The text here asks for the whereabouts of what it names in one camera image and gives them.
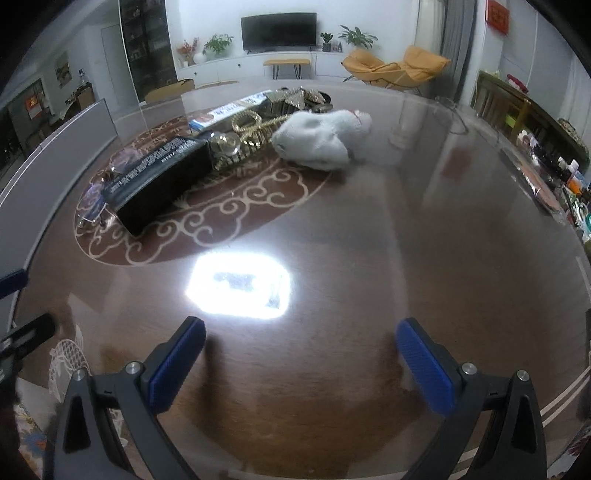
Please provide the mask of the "blue white toothpaste box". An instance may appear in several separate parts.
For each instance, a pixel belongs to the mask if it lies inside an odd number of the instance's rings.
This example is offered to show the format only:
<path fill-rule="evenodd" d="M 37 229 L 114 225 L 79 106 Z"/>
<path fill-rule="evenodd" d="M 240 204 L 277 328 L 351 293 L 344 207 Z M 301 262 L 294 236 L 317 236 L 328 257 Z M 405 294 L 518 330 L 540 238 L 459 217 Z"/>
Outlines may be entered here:
<path fill-rule="evenodd" d="M 197 115 L 194 119 L 188 121 L 188 126 L 191 130 L 200 132 L 211 128 L 215 124 L 222 122 L 233 115 L 242 113 L 243 111 L 259 107 L 266 101 L 266 93 L 270 90 L 259 92 L 256 94 L 243 97 L 228 104 L 217 107 L 206 113 Z"/>

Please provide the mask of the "red flower vase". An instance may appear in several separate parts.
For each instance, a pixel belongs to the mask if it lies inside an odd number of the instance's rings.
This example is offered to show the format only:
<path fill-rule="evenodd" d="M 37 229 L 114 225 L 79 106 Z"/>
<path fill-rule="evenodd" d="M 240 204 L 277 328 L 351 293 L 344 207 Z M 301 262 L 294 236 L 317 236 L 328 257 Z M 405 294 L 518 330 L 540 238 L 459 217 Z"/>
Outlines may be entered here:
<path fill-rule="evenodd" d="M 184 68 L 195 64 L 194 56 L 197 53 L 198 45 L 199 39 L 194 38 L 190 42 L 184 40 L 176 47 L 176 52 L 180 56 L 181 64 Z"/>

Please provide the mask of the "eyeglasses on table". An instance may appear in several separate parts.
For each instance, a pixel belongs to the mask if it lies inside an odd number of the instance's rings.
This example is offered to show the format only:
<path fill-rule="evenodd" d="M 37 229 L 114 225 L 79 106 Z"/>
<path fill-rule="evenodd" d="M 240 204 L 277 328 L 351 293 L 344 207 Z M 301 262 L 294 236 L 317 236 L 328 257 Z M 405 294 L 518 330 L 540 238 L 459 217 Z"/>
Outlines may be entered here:
<path fill-rule="evenodd" d="M 447 97 L 436 96 L 436 106 L 433 115 L 436 121 L 444 127 L 449 134 L 467 135 L 469 128 L 458 110 L 457 104 Z"/>

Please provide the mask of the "small potted plant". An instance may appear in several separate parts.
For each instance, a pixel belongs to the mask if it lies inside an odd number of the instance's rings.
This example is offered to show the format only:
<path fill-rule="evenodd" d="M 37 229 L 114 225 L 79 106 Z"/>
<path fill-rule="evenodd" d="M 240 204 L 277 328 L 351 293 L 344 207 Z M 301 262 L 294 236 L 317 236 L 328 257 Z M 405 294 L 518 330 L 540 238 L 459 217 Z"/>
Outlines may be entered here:
<path fill-rule="evenodd" d="M 320 34 L 322 40 L 322 52 L 331 52 L 332 51 L 332 40 L 334 39 L 334 35 L 329 32 L 322 32 Z"/>

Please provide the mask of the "black rectangular box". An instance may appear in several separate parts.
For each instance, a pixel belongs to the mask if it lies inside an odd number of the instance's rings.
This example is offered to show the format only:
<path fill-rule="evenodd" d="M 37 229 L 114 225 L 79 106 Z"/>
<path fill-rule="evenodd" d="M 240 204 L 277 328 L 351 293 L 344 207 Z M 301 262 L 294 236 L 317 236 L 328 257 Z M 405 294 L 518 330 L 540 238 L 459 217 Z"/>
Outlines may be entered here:
<path fill-rule="evenodd" d="M 207 141 L 175 136 L 108 183 L 103 198 L 129 234 L 139 236 L 212 171 Z"/>

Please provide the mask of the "wooden sideboard with clutter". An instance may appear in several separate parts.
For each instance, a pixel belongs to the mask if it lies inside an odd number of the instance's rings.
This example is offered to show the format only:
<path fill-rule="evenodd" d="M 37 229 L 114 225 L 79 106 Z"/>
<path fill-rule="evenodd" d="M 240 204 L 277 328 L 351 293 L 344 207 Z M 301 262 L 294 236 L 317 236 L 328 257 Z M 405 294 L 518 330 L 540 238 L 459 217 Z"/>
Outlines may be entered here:
<path fill-rule="evenodd" d="M 512 143 L 496 131 L 518 151 L 517 168 L 533 188 L 536 199 L 551 213 L 563 210 L 578 237 L 588 246 L 590 188 L 584 176 L 589 166 L 587 152 L 563 123 L 526 96 L 532 110 L 517 141 Z"/>

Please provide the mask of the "green plant of tv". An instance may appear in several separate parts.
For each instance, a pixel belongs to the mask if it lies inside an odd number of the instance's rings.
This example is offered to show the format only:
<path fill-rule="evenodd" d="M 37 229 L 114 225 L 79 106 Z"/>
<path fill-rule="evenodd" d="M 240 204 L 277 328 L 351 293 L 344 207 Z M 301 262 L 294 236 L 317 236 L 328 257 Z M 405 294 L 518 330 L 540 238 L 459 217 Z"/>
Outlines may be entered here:
<path fill-rule="evenodd" d="M 207 40 L 202 49 L 207 60 L 224 58 L 228 56 L 230 47 L 233 42 L 233 37 L 228 34 L 214 34 L 211 39 Z"/>
<path fill-rule="evenodd" d="M 373 49 L 375 43 L 379 40 L 377 36 L 363 32 L 359 27 L 349 28 L 342 25 L 341 28 L 339 39 L 356 48 Z"/>

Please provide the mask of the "wooden bench stool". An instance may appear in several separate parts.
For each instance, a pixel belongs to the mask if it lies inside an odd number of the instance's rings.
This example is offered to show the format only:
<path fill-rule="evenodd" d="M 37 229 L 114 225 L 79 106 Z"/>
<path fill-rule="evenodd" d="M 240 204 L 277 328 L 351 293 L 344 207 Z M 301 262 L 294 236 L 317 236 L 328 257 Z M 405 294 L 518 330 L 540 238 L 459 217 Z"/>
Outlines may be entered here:
<path fill-rule="evenodd" d="M 301 79 L 303 77 L 304 66 L 311 66 L 311 60 L 308 58 L 274 58 L 264 61 L 263 66 L 271 68 L 271 74 L 274 80 L 280 78 L 280 68 L 283 66 L 293 68 L 294 78 Z"/>

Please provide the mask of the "green plant left of tv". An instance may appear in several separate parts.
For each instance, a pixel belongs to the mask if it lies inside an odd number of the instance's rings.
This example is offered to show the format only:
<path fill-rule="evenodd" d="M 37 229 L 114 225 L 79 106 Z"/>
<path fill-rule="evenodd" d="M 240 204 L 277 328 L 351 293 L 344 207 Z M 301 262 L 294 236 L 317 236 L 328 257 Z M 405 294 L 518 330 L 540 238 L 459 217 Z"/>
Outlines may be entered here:
<path fill-rule="evenodd" d="M 211 39 L 207 40 L 202 49 L 207 60 L 224 58 L 228 56 L 230 47 L 233 42 L 233 37 L 228 34 L 214 34 Z"/>

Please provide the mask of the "black glass display cabinet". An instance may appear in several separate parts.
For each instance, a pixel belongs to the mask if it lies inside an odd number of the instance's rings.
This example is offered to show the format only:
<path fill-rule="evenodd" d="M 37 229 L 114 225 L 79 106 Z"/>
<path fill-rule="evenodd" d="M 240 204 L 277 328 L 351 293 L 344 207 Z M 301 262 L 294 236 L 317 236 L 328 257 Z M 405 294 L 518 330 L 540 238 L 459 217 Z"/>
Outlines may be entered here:
<path fill-rule="evenodd" d="M 132 82 L 142 102 L 152 90 L 177 81 L 165 2 L 120 0 L 118 7 Z"/>

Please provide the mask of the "wooden dining chair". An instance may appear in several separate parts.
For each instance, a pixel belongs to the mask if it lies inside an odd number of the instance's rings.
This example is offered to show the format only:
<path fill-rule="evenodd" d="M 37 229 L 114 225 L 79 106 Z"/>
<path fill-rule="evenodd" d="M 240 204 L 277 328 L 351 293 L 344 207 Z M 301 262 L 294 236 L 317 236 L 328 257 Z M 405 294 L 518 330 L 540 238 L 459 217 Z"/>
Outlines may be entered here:
<path fill-rule="evenodd" d="M 480 118 L 512 143 L 525 128 L 532 110 L 532 103 L 525 94 L 485 71 L 479 72 L 471 106 Z"/>

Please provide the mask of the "orange lounge chair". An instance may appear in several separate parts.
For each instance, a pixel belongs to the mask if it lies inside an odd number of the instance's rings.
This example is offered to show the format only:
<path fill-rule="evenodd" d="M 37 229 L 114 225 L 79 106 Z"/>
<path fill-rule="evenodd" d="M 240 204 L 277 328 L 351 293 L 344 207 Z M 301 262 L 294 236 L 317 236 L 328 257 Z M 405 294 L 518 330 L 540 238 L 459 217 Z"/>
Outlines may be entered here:
<path fill-rule="evenodd" d="M 385 62 L 368 50 L 356 49 L 342 60 L 353 79 L 393 90 L 415 89 L 438 77 L 451 60 L 415 45 L 407 48 L 400 62 Z"/>

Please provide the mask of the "black flat television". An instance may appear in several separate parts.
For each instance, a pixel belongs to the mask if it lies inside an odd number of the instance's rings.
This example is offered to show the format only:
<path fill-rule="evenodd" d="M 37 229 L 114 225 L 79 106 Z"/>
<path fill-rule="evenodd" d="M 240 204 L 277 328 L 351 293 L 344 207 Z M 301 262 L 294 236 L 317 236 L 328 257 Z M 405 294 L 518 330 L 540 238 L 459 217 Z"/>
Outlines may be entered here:
<path fill-rule="evenodd" d="M 318 18 L 315 13 L 280 13 L 242 17 L 243 49 L 269 50 L 287 47 L 315 47 Z"/>

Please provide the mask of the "glass perfume bottle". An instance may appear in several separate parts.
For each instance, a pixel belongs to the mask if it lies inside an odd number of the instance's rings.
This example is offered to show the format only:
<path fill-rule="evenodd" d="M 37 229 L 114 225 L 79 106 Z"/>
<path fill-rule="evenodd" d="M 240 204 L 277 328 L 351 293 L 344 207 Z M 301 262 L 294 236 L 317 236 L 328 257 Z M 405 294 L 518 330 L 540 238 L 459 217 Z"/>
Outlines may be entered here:
<path fill-rule="evenodd" d="M 242 140 L 235 132 L 207 132 L 204 139 L 215 159 L 233 157 L 242 145 Z"/>

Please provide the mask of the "white knitted sock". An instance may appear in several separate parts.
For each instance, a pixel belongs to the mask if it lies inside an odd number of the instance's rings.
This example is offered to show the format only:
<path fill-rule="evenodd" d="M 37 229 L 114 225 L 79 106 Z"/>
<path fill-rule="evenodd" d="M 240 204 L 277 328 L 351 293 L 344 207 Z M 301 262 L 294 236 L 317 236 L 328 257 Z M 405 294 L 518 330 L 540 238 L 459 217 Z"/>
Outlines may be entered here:
<path fill-rule="evenodd" d="M 367 140 L 373 119 L 360 110 L 329 113 L 295 112 L 271 136 L 281 159 L 315 170 L 331 171 L 351 164 Z"/>

